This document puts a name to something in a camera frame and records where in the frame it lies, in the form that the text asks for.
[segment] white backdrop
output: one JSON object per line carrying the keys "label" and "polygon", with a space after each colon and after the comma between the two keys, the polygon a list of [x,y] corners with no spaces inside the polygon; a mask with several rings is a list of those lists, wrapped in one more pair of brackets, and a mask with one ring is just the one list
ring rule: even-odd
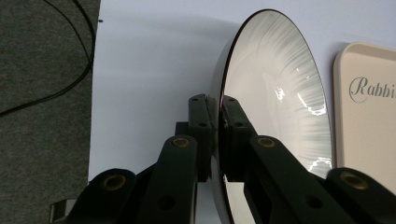
{"label": "white backdrop", "polygon": [[[188,99],[208,93],[226,42],[254,12],[276,9],[300,29],[316,61],[331,125],[332,64],[346,44],[396,48],[396,1],[102,0],[92,87],[89,180],[153,164]],[[207,185],[197,223],[219,223]]]}

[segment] black bracket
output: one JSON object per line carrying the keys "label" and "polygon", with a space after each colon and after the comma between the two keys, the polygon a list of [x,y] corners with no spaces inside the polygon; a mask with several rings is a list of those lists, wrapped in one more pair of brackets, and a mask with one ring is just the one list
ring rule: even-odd
{"label": "black bracket", "polygon": [[[210,177],[216,141],[210,99],[189,100],[189,121],[178,122],[156,164],[134,175],[99,174],[80,194],[65,223],[194,223],[196,183]],[[396,197],[370,176],[337,168],[321,179],[286,147],[257,135],[244,110],[223,98],[219,118],[221,174],[244,182],[256,223],[396,223]]]}

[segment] white tray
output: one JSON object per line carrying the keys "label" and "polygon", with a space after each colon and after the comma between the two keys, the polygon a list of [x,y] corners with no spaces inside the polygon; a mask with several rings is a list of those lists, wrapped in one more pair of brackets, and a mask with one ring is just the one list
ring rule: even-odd
{"label": "white tray", "polygon": [[396,50],[352,43],[334,63],[338,167],[396,193]]}

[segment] gray carpet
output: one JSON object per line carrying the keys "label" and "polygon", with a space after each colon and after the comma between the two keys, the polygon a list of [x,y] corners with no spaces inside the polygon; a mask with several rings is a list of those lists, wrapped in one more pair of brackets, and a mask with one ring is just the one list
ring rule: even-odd
{"label": "gray carpet", "polygon": [[[91,37],[71,0],[49,0]],[[79,0],[96,29],[99,0]],[[40,0],[0,1],[0,111],[59,91],[87,58],[67,21]],[[66,95],[0,118],[0,223],[48,223],[50,204],[87,184],[92,73]]]}

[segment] black cable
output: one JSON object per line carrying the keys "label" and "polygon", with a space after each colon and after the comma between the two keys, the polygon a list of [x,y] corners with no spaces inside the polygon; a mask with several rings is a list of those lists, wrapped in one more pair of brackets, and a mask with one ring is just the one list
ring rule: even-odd
{"label": "black cable", "polygon": [[85,12],[84,8],[82,8],[82,6],[79,4],[79,2],[77,0],[73,0],[73,2],[76,5],[76,7],[78,8],[78,10],[81,12],[81,14],[84,17],[85,21],[87,22],[87,25],[90,28],[90,33],[91,33],[91,37],[92,37],[91,57],[90,57],[90,59],[88,61],[88,64],[85,66],[84,71],[81,73],[81,75],[73,83],[71,83],[69,86],[67,86],[66,88],[62,89],[61,91],[55,92],[52,95],[40,98],[38,100],[34,100],[32,102],[29,102],[29,103],[26,103],[26,104],[23,104],[23,105],[18,105],[18,106],[15,106],[13,108],[10,108],[8,110],[5,110],[5,111],[0,113],[0,118],[4,117],[5,115],[8,115],[10,113],[13,113],[15,111],[22,110],[22,109],[24,109],[26,107],[47,102],[49,100],[55,99],[55,98],[65,94],[65,93],[67,93],[68,91],[70,91],[74,87],[76,87],[77,84],[82,79],[84,79],[84,77],[86,77],[88,75],[88,73],[90,72],[90,70],[92,68],[92,65],[93,65],[93,57],[94,57],[94,49],[95,49],[95,31],[93,29],[93,26],[92,26],[92,23],[90,21],[90,18],[88,17],[88,15]]}
{"label": "black cable", "polygon": [[47,0],[43,0],[43,1],[44,1],[45,3],[47,3],[50,7],[53,7],[53,9],[55,9],[56,11],[58,11],[58,12],[64,17],[64,19],[67,20],[67,22],[69,22],[69,24],[72,26],[74,32],[76,33],[76,36],[77,36],[77,38],[78,38],[78,40],[79,40],[79,43],[80,43],[81,46],[84,48],[85,56],[87,57],[87,59],[88,59],[88,61],[89,61],[89,60],[90,60],[90,55],[88,55],[88,51],[87,51],[87,49],[85,48],[84,42],[82,42],[81,36],[79,35],[79,32],[78,32],[78,30],[76,29],[76,26],[73,24],[73,22],[71,22],[71,21],[69,20],[69,18],[68,18],[66,15],[64,15],[64,13],[63,13],[59,8],[57,8],[55,5],[53,5],[52,3],[50,3],[50,2],[47,1]]}

